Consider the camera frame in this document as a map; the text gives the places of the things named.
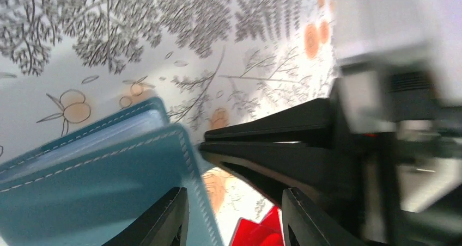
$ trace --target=floral tablecloth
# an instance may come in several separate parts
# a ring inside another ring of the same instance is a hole
[[[155,93],[204,131],[323,97],[333,0],[0,0],[0,162]],[[204,175],[222,237],[271,204]]]

